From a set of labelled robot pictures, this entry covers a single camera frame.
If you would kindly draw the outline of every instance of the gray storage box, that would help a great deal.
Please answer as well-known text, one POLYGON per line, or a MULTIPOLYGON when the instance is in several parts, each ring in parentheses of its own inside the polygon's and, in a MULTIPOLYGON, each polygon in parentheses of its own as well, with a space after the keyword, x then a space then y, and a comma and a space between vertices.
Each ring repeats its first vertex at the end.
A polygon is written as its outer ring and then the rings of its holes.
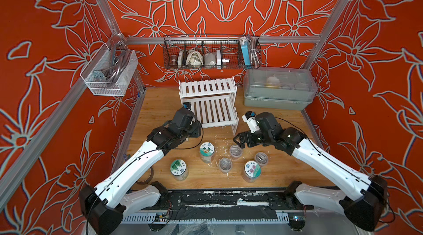
POLYGON ((305 69, 261 67, 244 77, 244 104, 266 108, 303 110, 317 92, 305 69))

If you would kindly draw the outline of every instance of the black wire basket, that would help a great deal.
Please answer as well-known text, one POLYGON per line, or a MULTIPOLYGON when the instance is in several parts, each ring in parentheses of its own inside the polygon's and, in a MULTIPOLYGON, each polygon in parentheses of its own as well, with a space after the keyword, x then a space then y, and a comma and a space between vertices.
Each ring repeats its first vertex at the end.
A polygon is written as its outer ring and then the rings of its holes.
POLYGON ((258 68, 262 64, 262 48, 256 36, 252 36, 256 49, 251 65, 246 65, 241 51, 239 38, 241 35, 221 36, 209 35, 209 37, 192 37, 189 35, 164 36, 163 46, 164 64, 167 69, 251 69, 258 68), (186 65, 187 56, 190 50, 198 51, 203 57, 203 65, 186 65), (182 51, 181 66, 177 65, 175 58, 178 58, 182 51), (220 52, 221 65, 204 65, 204 57, 210 52, 220 52))

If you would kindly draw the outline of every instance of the white mesh basket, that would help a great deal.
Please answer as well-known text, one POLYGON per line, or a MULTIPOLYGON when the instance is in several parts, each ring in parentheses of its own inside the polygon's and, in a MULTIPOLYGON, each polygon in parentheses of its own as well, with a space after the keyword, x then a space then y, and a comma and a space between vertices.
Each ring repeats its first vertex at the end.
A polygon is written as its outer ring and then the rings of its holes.
POLYGON ((102 48, 98 51, 99 54, 102 54, 101 58, 93 62, 89 61, 87 65, 81 71, 81 78, 84 80, 87 87, 91 90, 93 95, 108 95, 108 96, 124 96, 128 85, 134 75, 134 72, 138 65, 137 56, 135 55, 134 50, 129 50, 131 52, 130 61, 125 69, 119 76, 119 79, 116 82, 96 82, 93 72, 96 70, 104 70, 110 67, 110 54, 111 51, 103 45, 102 48))

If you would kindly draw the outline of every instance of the clear plastic cup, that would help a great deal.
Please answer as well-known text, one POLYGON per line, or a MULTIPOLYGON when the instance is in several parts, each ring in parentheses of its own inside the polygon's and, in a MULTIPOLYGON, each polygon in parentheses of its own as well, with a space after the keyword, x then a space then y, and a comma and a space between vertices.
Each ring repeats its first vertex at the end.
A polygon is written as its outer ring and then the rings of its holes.
POLYGON ((171 174, 178 181, 183 181, 188 177, 188 166, 182 159, 176 159, 171 164, 171 174))
POLYGON ((200 146, 200 158, 205 163, 211 163, 214 160, 214 146, 210 142, 204 142, 200 146))
POLYGON ((242 156, 242 153, 244 152, 240 146, 238 145, 232 145, 229 148, 230 157, 234 160, 239 159, 242 156))
POLYGON ((228 158, 223 158, 219 161, 219 170, 226 174, 232 169, 232 161, 228 158))
POLYGON ((269 157, 262 152, 256 153, 254 160, 260 165, 260 167, 266 166, 269 163, 269 157))
POLYGON ((257 178, 259 178, 261 174, 262 174, 262 169, 257 162, 253 160, 249 160, 248 162, 245 163, 244 169, 242 170, 242 178, 245 181, 252 183, 256 181, 257 178))

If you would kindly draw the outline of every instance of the wire basket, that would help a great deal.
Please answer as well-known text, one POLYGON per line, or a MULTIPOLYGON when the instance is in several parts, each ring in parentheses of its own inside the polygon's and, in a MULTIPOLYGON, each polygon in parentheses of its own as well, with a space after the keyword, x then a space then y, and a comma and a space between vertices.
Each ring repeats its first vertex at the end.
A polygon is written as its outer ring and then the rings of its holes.
POLYGON ((258 37, 253 37, 255 41, 255 49, 257 57, 246 65, 241 51, 239 36, 214 36, 214 37, 190 37, 189 35, 169 35, 165 36, 163 47, 164 65, 167 69, 251 69, 258 68, 262 64, 262 48, 258 42, 258 37), (208 53, 217 52, 222 60, 221 65, 186 65, 189 50, 198 51, 204 62, 204 57, 208 53), (174 59, 179 57, 182 52, 182 65, 175 65, 174 59))
POLYGON ((113 51, 109 50, 105 44, 98 51, 100 59, 96 61, 89 61, 81 71, 81 78, 84 80, 87 87, 91 90, 93 95, 108 95, 108 96, 124 96, 128 85, 134 75, 138 65, 137 56, 134 50, 114 50, 116 56, 121 52, 130 52, 129 62, 121 71, 119 78, 114 82, 96 81, 98 71, 104 71, 112 65, 111 54, 113 51))

